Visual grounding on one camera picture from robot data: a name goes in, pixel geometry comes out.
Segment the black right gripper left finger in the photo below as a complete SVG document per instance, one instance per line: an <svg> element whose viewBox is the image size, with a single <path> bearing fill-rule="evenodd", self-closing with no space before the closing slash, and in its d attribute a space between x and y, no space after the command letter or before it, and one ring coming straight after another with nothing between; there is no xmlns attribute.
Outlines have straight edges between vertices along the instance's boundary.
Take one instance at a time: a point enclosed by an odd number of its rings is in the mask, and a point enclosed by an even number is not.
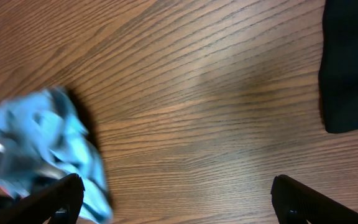
<svg viewBox="0 0 358 224"><path fill-rule="evenodd" d="M0 195L0 224L76 224L85 187L70 174L24 198Z"/></svg>

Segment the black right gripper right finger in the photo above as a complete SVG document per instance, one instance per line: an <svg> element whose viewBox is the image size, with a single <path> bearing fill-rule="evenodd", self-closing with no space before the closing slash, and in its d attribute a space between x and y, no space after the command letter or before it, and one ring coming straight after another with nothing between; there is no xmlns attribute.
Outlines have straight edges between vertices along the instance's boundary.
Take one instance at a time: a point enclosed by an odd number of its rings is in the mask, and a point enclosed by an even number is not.
<svg viewBox="0 0 358 224"><path fill-rule="evenodd" d="M272 205L279 224L358 224L358 213L287 175L274 178Z"/></svg>

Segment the light blue printed t-shirt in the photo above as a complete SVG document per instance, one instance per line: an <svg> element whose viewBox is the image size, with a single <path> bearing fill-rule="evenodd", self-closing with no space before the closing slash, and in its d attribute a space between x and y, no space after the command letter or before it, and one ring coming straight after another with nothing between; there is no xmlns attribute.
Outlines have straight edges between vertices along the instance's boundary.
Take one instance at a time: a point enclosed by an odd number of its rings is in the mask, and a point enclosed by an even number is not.
<svg viewBox="0 0 358 224"><path fill-rule="evenodd" d="M85 187L79 216L94 223L113 218L103 160L63 88L0 103L0 187L26 197L69 174Z"/></svg>

